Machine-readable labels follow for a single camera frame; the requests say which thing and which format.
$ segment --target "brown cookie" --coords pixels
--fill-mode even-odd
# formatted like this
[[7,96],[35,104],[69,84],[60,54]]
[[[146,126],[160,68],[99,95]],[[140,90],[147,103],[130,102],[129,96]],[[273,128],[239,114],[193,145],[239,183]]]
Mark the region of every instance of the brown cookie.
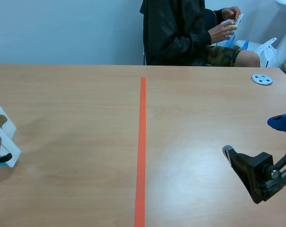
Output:
[[0,114],[0,128],[2,128],[2,125],[4,125],[5,122],[7,122],[6,116]]

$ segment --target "red tape strip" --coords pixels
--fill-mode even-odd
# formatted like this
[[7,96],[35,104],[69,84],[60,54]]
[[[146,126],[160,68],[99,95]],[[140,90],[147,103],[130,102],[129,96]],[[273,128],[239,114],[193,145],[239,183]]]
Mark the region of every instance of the red tape strip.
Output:
[[146,78],[141,78],[139,100],[139,148],[134,227],[145,227],[146,190]]

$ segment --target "camouflage shorts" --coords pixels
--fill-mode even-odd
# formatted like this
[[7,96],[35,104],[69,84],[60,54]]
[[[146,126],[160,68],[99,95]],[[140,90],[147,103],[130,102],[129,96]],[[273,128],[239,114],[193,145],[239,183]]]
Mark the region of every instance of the camouflage shorts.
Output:
[[234,67],[236,58],[242,48],[207,46],[207,60],[205,66]]

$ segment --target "table surface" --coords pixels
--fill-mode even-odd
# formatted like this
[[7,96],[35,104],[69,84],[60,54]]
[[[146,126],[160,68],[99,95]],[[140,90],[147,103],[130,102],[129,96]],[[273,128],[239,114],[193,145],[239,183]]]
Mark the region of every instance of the table surface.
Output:
[[[251,80],[271,76],[271,86]],[[22,150],[0,167],[0,227],[132,227],[140,78],[147,78],[147,227],[286,227],[286,187],[256,205],[221,149],[286,152],[279,69],[0,65]]]

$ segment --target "white circular plate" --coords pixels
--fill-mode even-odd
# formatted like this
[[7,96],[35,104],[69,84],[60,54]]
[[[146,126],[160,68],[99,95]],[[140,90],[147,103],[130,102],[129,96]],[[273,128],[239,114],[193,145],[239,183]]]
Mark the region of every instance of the white circular plate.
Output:
[[271,77],[268,77],[263,74],[254,74],[252,76],[252,80],[255,83],[261,84],[261,85],[271,85],[273,83],[273,79]]

